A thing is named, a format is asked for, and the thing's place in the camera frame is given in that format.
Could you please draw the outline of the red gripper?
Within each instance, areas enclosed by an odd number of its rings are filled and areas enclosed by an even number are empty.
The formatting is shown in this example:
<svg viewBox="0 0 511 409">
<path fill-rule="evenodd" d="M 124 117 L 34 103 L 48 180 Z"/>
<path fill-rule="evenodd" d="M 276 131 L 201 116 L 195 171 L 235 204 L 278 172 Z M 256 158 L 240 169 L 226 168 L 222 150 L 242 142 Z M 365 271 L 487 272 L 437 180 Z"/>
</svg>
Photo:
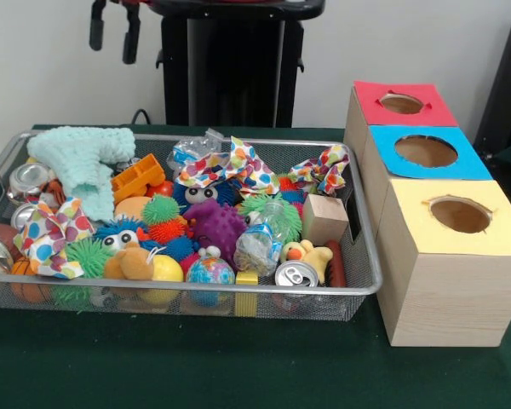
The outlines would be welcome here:
<svg viewBox="0 0 511 409">
<path fill-rule="evenodd" d="M 138 5 L 152 4 L 153 0 L 110 0 L 115 4 Z M 91 6 L 90 25 L 89 25 L 89 46 L 94 51 L 100 51 L 103 44 L 104 20 L 102 19 L 103 10 L 106 6 L 106 0 L 94 0 Z M 133 65 L 136 63 L 138 42 L 140 36 L 140 7 L 126 6 L 128 29 L 123 41 L 123 63 Z"/>
</svg>

